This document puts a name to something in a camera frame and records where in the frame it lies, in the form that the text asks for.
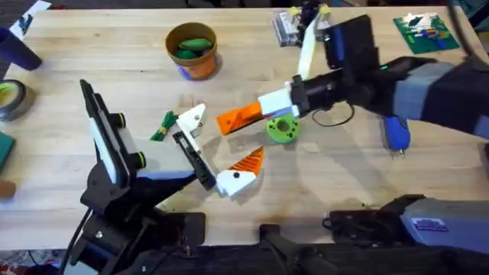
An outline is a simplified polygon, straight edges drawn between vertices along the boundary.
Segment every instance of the green ring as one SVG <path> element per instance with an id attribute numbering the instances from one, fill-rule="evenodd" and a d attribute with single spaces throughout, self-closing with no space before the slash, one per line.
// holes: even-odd
<path id="1" fill-rule="evenodd" d="M 278 143 L 294 141 L 300 132 L 300 124 L 291 114 L 273 118 L 267 122 L 268 136 Z"/>

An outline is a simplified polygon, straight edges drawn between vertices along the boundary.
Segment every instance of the blue handle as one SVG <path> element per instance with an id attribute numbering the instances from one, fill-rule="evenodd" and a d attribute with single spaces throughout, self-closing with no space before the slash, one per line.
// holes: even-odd
<path id="1" fill-rule="evenodd" d="M 405 118 L 396 116 L 384 118 L 384 125 L 387 144 L 391 150 L 399 151 L 409 148 L 411 134 Z"/>

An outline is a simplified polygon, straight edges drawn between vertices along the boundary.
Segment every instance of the green toy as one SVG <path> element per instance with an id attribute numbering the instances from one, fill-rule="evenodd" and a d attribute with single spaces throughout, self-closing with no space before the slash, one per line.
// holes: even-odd
<path id="1" fill-rule="evenodd" d="M 278 143 L 289 143 L 299 136 L 300 125 L 291 114 L 273 118 L 267 122 L 267 133 Z"/>
<path id="2" fill-rule="evenodd" d="M 459 45 L 436 13 L 409 14 L 394 24 L 414 54 L 457 49 Z"/>
<path id="3" fill-rule="evenodd" d="M 178 50 L 175 56 L 181 59 L 194 59 L 199 57 L 191 50 Z"/>
<path id="4" fill-rule="evenodd" d="M 190 40 L 185 40 L 178 46 L 180 49 L 201 51 L 205 49 L 210 49 L 212 47 L 212 42 L 205 38 L 195 38 Z"/>

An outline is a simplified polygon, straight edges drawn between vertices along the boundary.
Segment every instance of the black bracket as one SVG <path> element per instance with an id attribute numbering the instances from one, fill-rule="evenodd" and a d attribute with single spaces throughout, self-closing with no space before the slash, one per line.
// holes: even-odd
<path id="1" fill-rule="evenodd" d="M 182 131 L 179 131 L 173 134 L 173 139 L 178 143 L 180 148 L 182 148 L 185 157 L 187 160 L 189 160 L 190 165 L 192 165 L 193 169 L 195 170 L 195 175 L 200 183 L 204 186 L 204 188 L 206 188 L 206 190 L 212 189 L 212 187 L 215 185 L 215 177 L 212 175 L 204 160 L 202 160 L 202 158 L 192 148 L 185 134 Z"/>

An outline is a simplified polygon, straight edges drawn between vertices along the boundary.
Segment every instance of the sticker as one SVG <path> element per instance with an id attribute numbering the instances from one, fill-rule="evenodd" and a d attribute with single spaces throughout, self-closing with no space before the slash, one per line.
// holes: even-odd
<path id="1" fill-rule="evenodd" d="M 419 231 L 449 231 L 446 224 L 439 218 L 411 218 L 411 222 Z"/>

